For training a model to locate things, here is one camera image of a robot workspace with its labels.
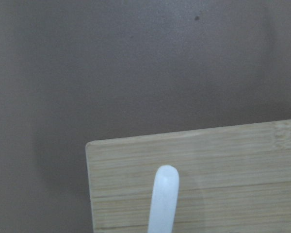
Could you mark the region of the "white ceramic spoon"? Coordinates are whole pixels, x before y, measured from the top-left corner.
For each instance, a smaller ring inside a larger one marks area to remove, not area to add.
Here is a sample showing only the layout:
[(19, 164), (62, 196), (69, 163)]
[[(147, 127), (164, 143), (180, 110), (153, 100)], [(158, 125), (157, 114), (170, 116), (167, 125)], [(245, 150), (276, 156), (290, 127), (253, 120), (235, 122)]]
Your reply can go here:
[(171, 165), (158, 168), (153, 184), (149, 212), (149, 233), (171, 233), (173, 230), (179, 191), (179, 173)]

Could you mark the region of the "bamboo cutting board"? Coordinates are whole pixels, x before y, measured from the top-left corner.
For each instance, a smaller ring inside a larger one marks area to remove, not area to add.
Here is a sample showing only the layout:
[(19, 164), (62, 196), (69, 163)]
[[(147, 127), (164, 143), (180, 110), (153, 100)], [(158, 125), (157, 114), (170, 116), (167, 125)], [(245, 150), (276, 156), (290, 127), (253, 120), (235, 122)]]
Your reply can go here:
[(157, 169), (179, 172), (176, 233), (291, 233), (291, 120), (87, 143), (96, 233), (145, 233)]

